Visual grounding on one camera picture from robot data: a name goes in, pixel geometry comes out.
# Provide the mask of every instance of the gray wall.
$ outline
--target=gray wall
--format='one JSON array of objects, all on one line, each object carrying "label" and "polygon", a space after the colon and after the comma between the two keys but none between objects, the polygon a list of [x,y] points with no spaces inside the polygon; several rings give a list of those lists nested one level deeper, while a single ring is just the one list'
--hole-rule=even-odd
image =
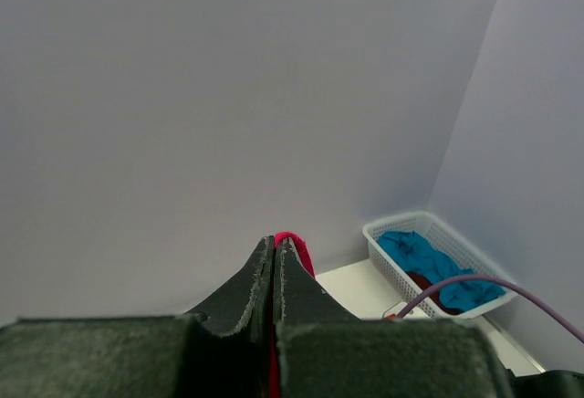
[{"label": "gray wall", "polygon": [[[584,329],[584,0],[498,0],[430,208]],[[548,368],[584,351],[520,299],[497,318]]]},{"label": "gray wall", "polygon": [[422,207],[495,0],[0,0],[0,319],[188,304]]}]

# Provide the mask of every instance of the black object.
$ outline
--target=black object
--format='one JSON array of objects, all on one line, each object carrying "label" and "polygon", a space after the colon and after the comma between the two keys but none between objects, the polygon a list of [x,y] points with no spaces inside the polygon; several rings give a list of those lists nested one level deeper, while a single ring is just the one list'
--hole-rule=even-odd
[{"label": "black object", "polygon": [[0,397],[267,397],[273,333],[283,398],[584,396],[571,372],[508,376],[476,328],[361,321],[265,237],[184,315],[0,329]]}]

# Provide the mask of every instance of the cord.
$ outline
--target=cord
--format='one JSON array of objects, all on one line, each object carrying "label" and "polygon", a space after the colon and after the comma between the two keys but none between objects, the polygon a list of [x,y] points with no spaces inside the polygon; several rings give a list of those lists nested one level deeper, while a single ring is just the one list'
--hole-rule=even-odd
[{"label": "cord", "polygon": [[574,325],[572,325],[566,318],[564,318],[561,314],[557,311],[552,309],[548,304],[546,304],[543,300],[538,298],[536,295],[529,293],[524,288],[517,286],[509,281],[505,281],[501,278],[496,277],[489,277],[487,275],[459,275],[457,277],[447,278],[444,281],[440,281],[433,286],[428,287],[406,305],[401,311],[397,314],[396,317],[404,318],[410,311],[413,310],[415,306],[417,306],[420,302],[424,299],[428,298],[441,288],[449,286],[454,282],[465,282],[465,281],[487,281],[487,282],[494,282],[499,286],[503,286],[505,288],[509,288],[510,290],[515,291],[516,293],[523,296],[525,299],[530,300],[533,302],[537,307],[543,309],[553,320],[559,323],[562,327],[564,327],[570,334],[572,334],[576,339],[580,340],[584,343],[584,333],[578,330]]}]

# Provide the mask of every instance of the dark red item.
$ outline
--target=dark red item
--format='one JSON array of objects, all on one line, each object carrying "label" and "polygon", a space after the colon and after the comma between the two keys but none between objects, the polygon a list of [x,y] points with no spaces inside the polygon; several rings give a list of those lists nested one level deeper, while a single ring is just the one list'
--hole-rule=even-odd
[{"label": "dark red item", "polygon": [[[410,277],[412,279],[412,281],[415,282],[417,284],[417,286],[419,288],[421,288],[422,290],[426,290],[428,287],[432,286],[432,283],[426,277],[423,277],[422,275],[418,275],[415,272],[408,272],[407,274],[408,274],[408,277]],[[441,309],[442,311],[444,311],[445,313],[452,314],[453,316],[457,316],[457,315],[462,313],[462,311],[459,309],[448,309],[447,307],[442,305],[442,302],[440,301],[440,292],[439,291],[437,291],[433,295],[430,295],[430,299],[433,300],[435,302],[435,304],[438,306],[438,308]]]},{"label": "dark red item", "polygon": [[[274,236],[274,246],[277,247],[286,238],[292,238],[294,241],[294,246],[296,246],[296,251],[298,252],[298,257],[300,258],[300,263],[304,269],[314,277],[314,268],[312,267],[312,259],[310,259],[310,254],[308,253],[308,248],[306,242],[294,234],[293,232],[283,231],[278,232]],[[274,341],[274,328],[272,327],[272,356],[270,361],[270,398],[279,398],[280,396],[280,379],[279,371],[277,367],[277,356],[276,356],[276,342]]]}]

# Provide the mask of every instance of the white plastic basket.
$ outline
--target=white plastic basket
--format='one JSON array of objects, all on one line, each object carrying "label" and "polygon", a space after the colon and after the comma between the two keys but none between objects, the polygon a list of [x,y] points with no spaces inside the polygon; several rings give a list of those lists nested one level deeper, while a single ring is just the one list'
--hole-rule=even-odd
[{"label": "white plastic basket", "polygon": [[[461,268],[470,267],[478,274],[499,277],[514,282],[501,267],[487,258],[479,249],[458,235],[446,223],[429,213],[420,211],[395,215],[365,225],[363,227],[363,234],[368,241],[370,260],[382,275],[401,292],[401,295],[407,301],[412,300],[422,293],[422,290],[377,243],[377,239],[387,231],[415,232],[428,240],[432,247],[444,252],[456,261]],[[504,290],[505,295],[458,316],[453,316],[442,311],[430,298],[423,301],[420,307],[432,318],[475,318],[506,304],[516,296],[516,293],[513,291],[507,290],[506,288]]]}]

